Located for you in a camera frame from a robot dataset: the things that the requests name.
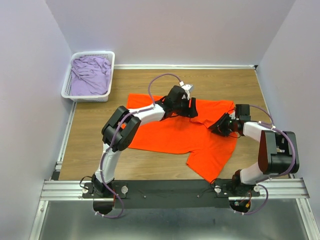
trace gray floor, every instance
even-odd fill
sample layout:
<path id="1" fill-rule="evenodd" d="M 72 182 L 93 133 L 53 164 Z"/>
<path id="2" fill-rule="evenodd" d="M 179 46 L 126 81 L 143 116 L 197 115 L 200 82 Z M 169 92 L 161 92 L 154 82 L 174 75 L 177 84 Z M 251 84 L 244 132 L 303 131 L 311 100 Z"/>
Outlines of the gray floor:
<path id="1" fill-rule="evenodd" d="M 252 206 L 261 201 L 255 200 Z M 49 203 L 42 240 L 304 240 L 294 199 L 270 199 L 257 214 L 230 209 L 127 209 L 119 219 L 95 216 L 90 201 Z"/>

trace floor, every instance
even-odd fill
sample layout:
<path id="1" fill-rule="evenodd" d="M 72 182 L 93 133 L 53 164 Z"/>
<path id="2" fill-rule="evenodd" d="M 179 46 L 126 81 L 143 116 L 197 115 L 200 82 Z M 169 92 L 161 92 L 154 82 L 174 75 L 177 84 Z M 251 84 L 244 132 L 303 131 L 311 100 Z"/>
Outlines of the floor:
<path id="1" fill-rule="evenodd" d="M 253 69 L 176 69 L 186 84 L 193 84 L 192 97 L 205 100 L 232 100 L 236 104 L 255 104 L 266 107 Z M 102 154 L 101 129 L 121 105 L 126 105 L 129 93 L 147 94 L 149 82 L 167 72 L 164 69 L 116 69 L 108 102 L 78 103 L 64 154 L 59 180 L 80 180 L 91 176 Z M 151 87 L 155 95 L 166 95 L 177 80 L 165 76 Z M 262 111 L 251 110 L 253 120 L 268 121 Z M 220 178 L 231 178 L 238 169 L 257 161 L 259 144 L 241 137 L 236 149 L 220 173 Z M 186 161 L 188 154 L 168 154 L 137 149 L 126 149 L 120 156 L 115 171 L 119 180 L 174 180 L 200 179 Z"/>

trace purple cloth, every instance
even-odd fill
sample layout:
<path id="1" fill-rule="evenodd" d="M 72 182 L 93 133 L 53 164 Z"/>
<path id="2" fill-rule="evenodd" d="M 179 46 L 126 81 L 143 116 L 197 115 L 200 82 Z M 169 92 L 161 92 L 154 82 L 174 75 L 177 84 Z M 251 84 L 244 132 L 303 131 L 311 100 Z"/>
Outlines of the purple cloth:
<path id="1" fill-rule="evenodd" d="M 71 96 L 104 95 L 108 91 L 110 62 L 101 56 L 81 56 L 71 63 Z"/>

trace white wall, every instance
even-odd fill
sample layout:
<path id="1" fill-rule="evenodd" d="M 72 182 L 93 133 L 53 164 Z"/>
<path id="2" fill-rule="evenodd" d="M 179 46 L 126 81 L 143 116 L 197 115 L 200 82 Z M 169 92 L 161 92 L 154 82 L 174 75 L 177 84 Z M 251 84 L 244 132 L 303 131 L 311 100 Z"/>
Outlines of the white wall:
<path id="1" fill-rule="evenodd" d="M 320 226 L 320 1 L 297 0 L 257 73 L 280 129 L 296 133 L 300 169 Z"/>
<path id="2" fill-rule="evenodd" d="M 73 52 L 116 64 L 258 64 L 294 0 L 46 0 Z"/>
<path id="3" fill-rule="evenodd" d="M 71 51 L 43 0 L 0 1 L 0 239 L 28 239 L 71 105 Z"/>

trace orange shirt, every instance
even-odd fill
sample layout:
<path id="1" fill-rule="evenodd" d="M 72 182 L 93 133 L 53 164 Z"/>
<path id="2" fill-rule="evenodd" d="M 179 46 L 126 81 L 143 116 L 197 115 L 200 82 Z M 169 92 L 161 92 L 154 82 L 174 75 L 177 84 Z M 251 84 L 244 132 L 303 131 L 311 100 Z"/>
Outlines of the orange shirt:
<path id="1" fill-rule="evenodd" d="M 152 103 L 144 94 L 130 94 L 127 108 Z M 139 127 L 129 148 L 169 154 L 190 153 L 186 164 L 208 182 L 216 179 L 235 150 L 237 139 L 211 133 L 208 129 L 224 113 L 232 112 L 233 101 L 196 100 L 198 116 L 177 116 Z"/>

